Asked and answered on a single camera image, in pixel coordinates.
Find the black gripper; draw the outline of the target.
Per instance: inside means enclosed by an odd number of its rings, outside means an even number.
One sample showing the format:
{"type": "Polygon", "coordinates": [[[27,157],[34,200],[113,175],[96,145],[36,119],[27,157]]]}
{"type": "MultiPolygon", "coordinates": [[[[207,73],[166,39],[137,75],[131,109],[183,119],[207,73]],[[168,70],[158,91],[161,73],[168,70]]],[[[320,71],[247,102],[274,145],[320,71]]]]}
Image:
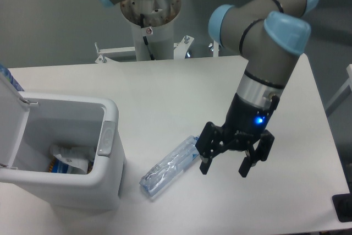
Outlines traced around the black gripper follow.
{"type": "Polygon", "coordinates": [[[206,175],[213,158],[229,149],[246,150],[239,168],[242,177],[247,177],[258,161],[266,161],[274,142],[274,135],[266,126],[276,108],[277,95],[270,99],[268,108],[259,108],[235,94],[224,124],[219,127],[207,122],[199,136],[196,148],[201,158],[201,173],[206,175]]]}

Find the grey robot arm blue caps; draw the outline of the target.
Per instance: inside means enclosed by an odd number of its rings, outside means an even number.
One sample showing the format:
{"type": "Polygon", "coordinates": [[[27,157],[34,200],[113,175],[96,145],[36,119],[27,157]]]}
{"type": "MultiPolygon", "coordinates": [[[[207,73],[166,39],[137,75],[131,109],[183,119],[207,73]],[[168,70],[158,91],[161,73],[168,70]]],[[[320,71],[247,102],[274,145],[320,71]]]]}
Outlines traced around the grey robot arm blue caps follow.
{"type": "MultiPolygon", "coordinates": [[[[126,18],[138,26],[135,48],[143,50],[142,61],[164,58],[161,45],[151,36],[176,16],[175,0],[100,1],[108,7],[119,4],[126,18]]],[[[311,34],[302,17],[318,2],[252,0],[239,8],[222,5],[212,13],[210,37],[248,62],[224,124],[206,123],[196,143],[203,174],[218,154],[228,150],[245,151],[239,168],[243,177],[258,161],[268,158],[274,136],[266,126],[311,34]]]]}

